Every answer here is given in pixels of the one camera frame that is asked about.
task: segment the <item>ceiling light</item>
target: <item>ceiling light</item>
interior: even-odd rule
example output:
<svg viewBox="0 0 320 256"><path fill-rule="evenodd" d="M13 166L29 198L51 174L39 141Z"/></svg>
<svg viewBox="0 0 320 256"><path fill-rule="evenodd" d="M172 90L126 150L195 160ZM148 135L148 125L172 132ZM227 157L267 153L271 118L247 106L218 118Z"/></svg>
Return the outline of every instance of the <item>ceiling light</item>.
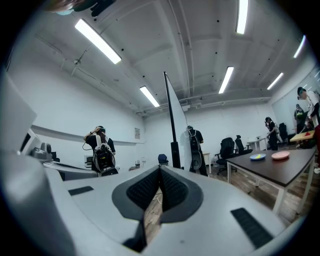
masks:
<svg viewBox="0 0 320 256"><path fill-rule="evenodd" d="M284 73L280 73L278 75L278 77L272 82L272 84L269 85L269 87L267 88L267 90L270 90L272 86L274 86L276 84L276 82L279 81L279 79L284 75Z"/></svg>
<svg viewBox="0 0 320 256"><path fill-rule="evenodd" d="M302 40L301 40L301 43L300 43L298 49L296 50L296 52L295 52L295 54L294 54L294 56L293 56L294 58L296 58L296 57L298 56L298 54L300 53L302 47L304 46L305 41L306 41L306 36L303 35L303 38L302 38Z"/></svg>
<svg viewBox="0 0 320 256"><path fill-rule="evenodd" d="M150 91L147 89L147 87L143 86L140 88L140 91L143 92L143 94L148 98L149 101L157 108L159 107L159 103L156 101L156 99L151 95Z"/></svg>
<svg viewBox="0 0 320 256"><path fill-rule="evenodd" d="M244 34L247 23L248 14L248 0L239 0L239 10L238 10L238 24L236 27L236 32L239 34Z"/></svg>
<svg viewBox="0 0 320 256"><path fill-rule="evenodd" d="M75 25L86 38L88 38L98 49L103 52L114 64L121 61L121 57L111 48L111 46L90 27L83 19Z"/></svg>
<svg viewBox="0 0 320 256"><path fill-rule="evenodd" d="M233 66L228 66L228 68L226 69L226 73L225 73L222 85L221 85L220 90L219 90L219 94L223 94L224 93L224 91L225 91L225 89L227 87L227 84L229 83L229 80L230 80L230 77L231 77L233 71L234 71L234 67Z"/></svg>

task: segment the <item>pink plate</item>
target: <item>pink plate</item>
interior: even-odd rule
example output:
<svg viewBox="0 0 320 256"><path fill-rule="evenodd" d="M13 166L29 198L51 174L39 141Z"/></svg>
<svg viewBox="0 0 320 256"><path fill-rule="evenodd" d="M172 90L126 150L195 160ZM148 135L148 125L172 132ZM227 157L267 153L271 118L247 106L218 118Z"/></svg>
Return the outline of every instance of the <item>pink plate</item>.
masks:
<svg viewBox="0 0 320 256"><path fill-rule="evenodd" d="M289 155L290 155L290 152L288 152L288 151L281 151L281 152L274 153L271 157L272 157L274 160L281 160L281 159L288 158Z"/></svg>

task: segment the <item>black pants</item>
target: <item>black pants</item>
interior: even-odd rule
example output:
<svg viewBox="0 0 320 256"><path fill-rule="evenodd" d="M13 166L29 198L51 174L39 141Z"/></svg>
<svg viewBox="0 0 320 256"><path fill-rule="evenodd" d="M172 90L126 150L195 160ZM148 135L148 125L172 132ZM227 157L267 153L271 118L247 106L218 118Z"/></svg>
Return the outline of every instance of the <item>black pants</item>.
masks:
<svg viewBox="0 0 320 256"><path fill-rule="evenodd" d="M201 155L201 166L199 168L200 174L208 177L205 158L204 158L204 154L202 154L202 151L200 151L200 155ZM194 169L193 164L191 164L190 172L196 173L196 170Z"/></svg>
<svg viewBox="0 0 320 256"><path fill-rule="evenodd" d="M269 137L269 144L270 144L271 150L278 150L277 141L278 141L277 135L275 132L273 132L273 134L271 134Z"/></svg>

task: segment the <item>ceiling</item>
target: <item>ceiling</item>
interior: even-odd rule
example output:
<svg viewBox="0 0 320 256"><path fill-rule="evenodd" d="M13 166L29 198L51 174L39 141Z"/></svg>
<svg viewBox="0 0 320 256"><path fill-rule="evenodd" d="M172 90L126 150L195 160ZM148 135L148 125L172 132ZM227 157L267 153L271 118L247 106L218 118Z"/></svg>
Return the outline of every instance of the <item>ceiling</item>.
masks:
<svg viewBox="0 0 320 256"><path fill-rule="evenodd" d="M117 0L96 20L89 9L42 13L33 48L142 116L168 102L164 71L191 108L268 101L273 90L267 87L281 72L290 77L306 54L304 47L293 58L303 34L268 0L249 1L244 34L236 33L237 18L238 0ZM91 45L75 29L79 19L122 60L113 64ZM228 66L233 74L218 94ZM141 93L142 86L160 108ZM280 86L281 80L274 87Z"/></svg>

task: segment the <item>person in white shirt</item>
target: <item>person in white shirt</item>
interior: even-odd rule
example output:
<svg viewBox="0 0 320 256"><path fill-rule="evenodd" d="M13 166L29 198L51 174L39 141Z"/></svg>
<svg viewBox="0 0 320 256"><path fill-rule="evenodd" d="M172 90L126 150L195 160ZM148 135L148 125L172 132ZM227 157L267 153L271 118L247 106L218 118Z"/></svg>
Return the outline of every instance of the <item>person in white shirt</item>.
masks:
<svg viewBox="0 0 320 256"><path fill-rule="evenodd" d="M314 126L314 138L316 141L316 145L318 148L318 152L320 153L320 95L316 91L308 90L306 91L304 88L299 87L297 90L298 99L306 100L306 105L308 108L307 118L305 120L305 125L309 128L310 122L313 123ZM320 173L320 157L318 156L316 168L314 172L316 174Z"/></svg>

